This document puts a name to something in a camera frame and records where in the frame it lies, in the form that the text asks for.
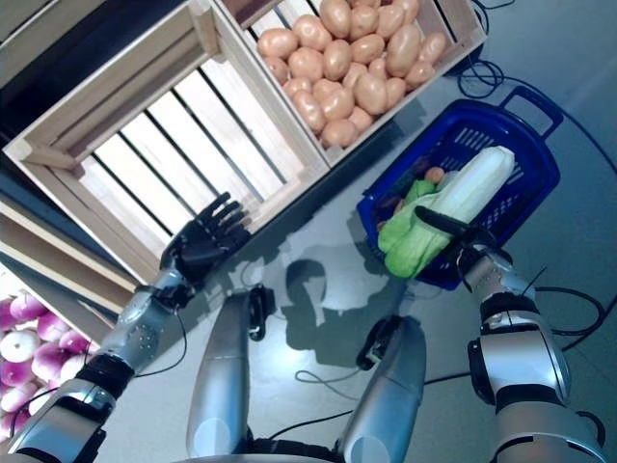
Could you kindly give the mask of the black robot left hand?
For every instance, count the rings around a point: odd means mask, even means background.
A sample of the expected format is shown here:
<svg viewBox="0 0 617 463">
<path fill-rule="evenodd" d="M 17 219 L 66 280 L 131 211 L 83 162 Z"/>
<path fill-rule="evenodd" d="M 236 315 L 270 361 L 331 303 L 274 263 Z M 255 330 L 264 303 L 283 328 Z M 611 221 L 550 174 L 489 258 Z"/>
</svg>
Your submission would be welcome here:
<svg viewBox="0 0 617 463">
<path fill-rule="evenodd" d="M 159 260 L 161 270 L 176 270 L 193 286 L 201 284 L 252 237 L 243 224 L 241 203 L 225 192 L 189 220 L 167 245 Z"/>
</svg>

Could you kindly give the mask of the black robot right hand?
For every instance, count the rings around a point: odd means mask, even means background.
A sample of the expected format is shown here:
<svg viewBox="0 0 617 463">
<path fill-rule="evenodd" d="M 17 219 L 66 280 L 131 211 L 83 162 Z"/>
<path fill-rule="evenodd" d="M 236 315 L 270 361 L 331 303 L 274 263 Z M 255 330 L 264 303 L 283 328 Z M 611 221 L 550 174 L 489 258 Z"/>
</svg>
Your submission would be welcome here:
<svg viewBox="0 0 617 463">
<path fill-rule="evenodd" d="M 449 261 L 465 276 L 485 256 L 497 256 L 512 265 L 512 257 L 503 251 L 487 229 L 470 225 L 426 206 L 417 206 L 416 217 L 426 225 L 451 236 L 447 246 Z"/>
</svg>

